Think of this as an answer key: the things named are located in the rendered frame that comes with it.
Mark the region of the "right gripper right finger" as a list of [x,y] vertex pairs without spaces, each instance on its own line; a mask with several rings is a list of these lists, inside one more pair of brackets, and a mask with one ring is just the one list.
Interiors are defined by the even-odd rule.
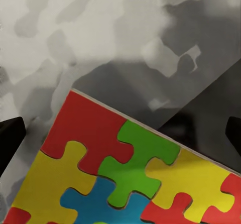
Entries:
[[241,118],[229,117],[225,129],[225,135],[241,156]]

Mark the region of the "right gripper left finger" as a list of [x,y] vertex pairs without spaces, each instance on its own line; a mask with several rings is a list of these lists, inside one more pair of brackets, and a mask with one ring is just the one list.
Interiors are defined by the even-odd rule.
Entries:
[[22,117],[0,122],[0,176],[26,136]]

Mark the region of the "jigsaw puzzle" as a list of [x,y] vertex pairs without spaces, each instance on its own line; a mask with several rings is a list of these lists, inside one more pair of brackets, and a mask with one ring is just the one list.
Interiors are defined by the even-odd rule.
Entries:
[[241,224],[241,174],[71,89],[3,224]]

